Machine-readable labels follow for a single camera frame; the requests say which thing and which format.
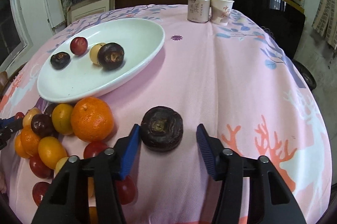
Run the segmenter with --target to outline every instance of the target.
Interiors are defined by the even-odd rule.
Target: table
[[[184,134],[177,149],[151,152],[142,144],[131,177],[138,187],[123,206],[128,224],[208,224],[221,182],[207,175],[195,132],[203,123],[210,136],[240,155],[267,155],[294,193],[308,224],[328,206],[331,151],[318,106],[303,78],[277,44],[242,13],[232,10],[227,26],[187,21],[185,5],[136,6],[81,19],[46,42],[26,64],[0,104],[0,117],[48,102],[36,88],[45,60],[72,35],[119,18],[145,18],[163,26],[165,44],[132,80],[102,96],[111,107],[117,134],[113,146],[140,124],[150,108],[165,105],[180,113]],[[60,137],[69,155],[82,158],[86,143]],[[31,190],[38,181],[29,161],[15,155],[13,138],[1,152],[10,206],[23,224],[37,209]],[[244,181],[240,223],[247,221],[249,189]]]

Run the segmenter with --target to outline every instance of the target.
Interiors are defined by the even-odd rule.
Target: oval plate
[[[82,56],[75,56],[70,51],[70,42],[75,37],[88,40],[88,50]],[[118,19],[85,29],[66,40],[51,54],[61,51],[70,54],[70,63],[64,69],[55,70],[48,57],[37,79],[38,92],[45,100],[57,103],[74,102],[89,96],[99,97],[141,72],[160,51],[164,40],[164,29],[146,19]],[[115,42],[124,48],[121,67],[107,71],[91,62],[89,51],[101,42]]]

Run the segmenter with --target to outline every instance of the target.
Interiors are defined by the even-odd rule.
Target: orange antler print
[[[230,139],[228,140],[224,134],[221,135],[221,139],[228,145],[229,148],[231,148],[233,151],[237,152],[240,156],[242,156],[242,154],[239,152],[238,150],[238,146],[236,144],[236,134],[240,131],[241,126],[238,125],[237,127],[235,127],[235,129],[233,130],[231,128],[231,126],[229,124],[227,124],[227,129],[228,132],[230,133]]]
[[[275,168],[278,170],[278,172],[280,173],[280,175],[284,179],[285,183],[287,183],[290,190],[293,192],[295,190],[295,186],[296,186],[295,182],[291,180],[291,178],[289,177],[286,170],[280,168],[280,163],[290,160],[294,156],[297,148],[295,148],[289,154],[288,153],[289,141],[286,140],[284,142],[284,157],[281,158],[282,150],[279,151],[279,153],[277,153],[277,150],[282,147],[282,141],[278,140],[277,133],[276,133],[276,131],[274,131],[275,146],[274,146],[274,148],[271,148],[270,139],[269,139],[269,131],[268,131],[268,128],[267,128],[266,120],[265,120],[265,117],[263,115],[261,115],[261,117],[262,117],[263,122],[261,124],[257,125],[257,129],[255,129],[255,132],[257,132],[259,135],[261,135],[261,142],[259,144],[257,137],[255,137],[255,146],[256,146],[256,148],[257,148],[257,150],[258,150],[258,152],[261,156],[265,155],[267,150],[269,150],[270,160],[272,161]]]
[[[3,97],[2,97],[2,100],[0,100],[2,103],[1,103],[1,106],[0,106],[0,111],[3,110],[4,106],[7,104],[9,98],[13,95],[15,89],[20,85],[20,82],[21,82],[21,78],[22,78],[22,73],[20,75],[18,75],[15,80],[13,81],[13,83],[11,84],[10,86],[10,91],[8,94],[5,94]]]

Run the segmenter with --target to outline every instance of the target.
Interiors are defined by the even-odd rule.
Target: white paper cup
[[[233,0],[211,0],[211,22],[218,25],[227,25]]]

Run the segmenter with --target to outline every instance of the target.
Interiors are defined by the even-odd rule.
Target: red cherry tomato
[[[18,119],[24,118],[24,117],[25,117],[25,114],[23,112],[17,112],[14,116],[14,119],[18,120]]]
[[[33,174],[40,179],[47,179],[52,175],[52,170],[42,162],[39,155],[30,158],[29,166]]]
[[[88,41],[83,37],[76,37],[70,43],[70,50],[77,56],[83,55],[88,49]]]
[[[123,181],[115,181],[119,196],[119,201],[122,205],[131,203],[136,197],[136,186],[129,175]]]
[[[100,152],[104,151],[105,149],[109,148],[105,143],[100,141],[94,141],[89,143],[83,152],[83,157],[86,158],[93,158],[97,156]]]
[[[41,181],[38,182],[34,185],[33,187],[33,199],[36,205],[40,205],[40,203],[42,202],[42,199],[44,197],[44,195],[46,194],[48,188],[49,188],[50,184],[48,182],[45,181]]]

